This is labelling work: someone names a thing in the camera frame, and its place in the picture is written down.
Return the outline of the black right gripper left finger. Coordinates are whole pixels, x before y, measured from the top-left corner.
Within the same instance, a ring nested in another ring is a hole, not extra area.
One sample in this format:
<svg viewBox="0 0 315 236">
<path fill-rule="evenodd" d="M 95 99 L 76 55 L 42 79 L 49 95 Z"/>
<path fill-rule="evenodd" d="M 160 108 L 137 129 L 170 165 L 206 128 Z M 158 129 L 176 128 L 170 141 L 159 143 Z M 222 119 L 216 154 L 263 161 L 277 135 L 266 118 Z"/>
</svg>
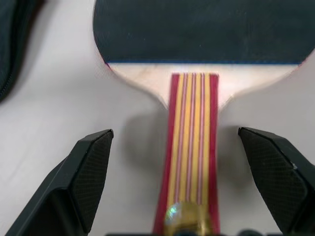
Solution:
<svg viewBox="0 0 315 236">
<path fill-rule="evenodd" d="M 104 189 L 113 137 L 107 129 L 80 139 L 5 236 L 87 236 Z"/>
</svg>

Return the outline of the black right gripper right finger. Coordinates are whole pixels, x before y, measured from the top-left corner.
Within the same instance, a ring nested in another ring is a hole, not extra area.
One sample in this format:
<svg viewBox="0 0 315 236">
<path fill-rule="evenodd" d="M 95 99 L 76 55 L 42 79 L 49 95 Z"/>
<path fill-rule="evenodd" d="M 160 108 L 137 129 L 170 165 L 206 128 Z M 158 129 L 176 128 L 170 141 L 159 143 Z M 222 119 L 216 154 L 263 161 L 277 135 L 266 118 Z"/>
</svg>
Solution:
<svg viewBox="0 0 315 236">
<path fill-rule="evenodd" d="M 274 133 L 241 127 L 238 135 L 256 187 L 280 231 L 315 235 L 315 165 Z"/>
</svg>

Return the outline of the table tennis paddle striped handle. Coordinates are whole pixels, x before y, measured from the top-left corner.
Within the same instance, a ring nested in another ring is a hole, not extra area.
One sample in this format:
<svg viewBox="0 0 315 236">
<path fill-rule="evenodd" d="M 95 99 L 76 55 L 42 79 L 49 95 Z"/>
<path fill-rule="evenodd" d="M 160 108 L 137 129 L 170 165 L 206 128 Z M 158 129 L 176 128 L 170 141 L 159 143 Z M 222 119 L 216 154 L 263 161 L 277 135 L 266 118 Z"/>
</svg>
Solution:
<svg viewBox="0 0 315 236">
<path fill-rule="evenodd" d="M 153 232 L 219 233 L 219 107 L 310 55 L 315 0 L 96 0 L 93 32 L 110 68 L 169 106 Z"/>
</svg>

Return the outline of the black and red paddle case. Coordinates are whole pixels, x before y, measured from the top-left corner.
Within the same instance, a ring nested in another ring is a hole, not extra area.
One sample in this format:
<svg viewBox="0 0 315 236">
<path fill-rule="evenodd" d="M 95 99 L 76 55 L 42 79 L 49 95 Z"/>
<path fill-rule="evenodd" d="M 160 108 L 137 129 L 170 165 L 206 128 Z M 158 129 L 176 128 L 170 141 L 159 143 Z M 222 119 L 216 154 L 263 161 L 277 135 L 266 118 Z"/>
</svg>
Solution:
<svg viewBox="0 0 315 236">
<path fill-rule="evenodd" d="M 0 103 L 20 73 L 29 33 L 45 0 L 0 0 Z"/>
</svg>

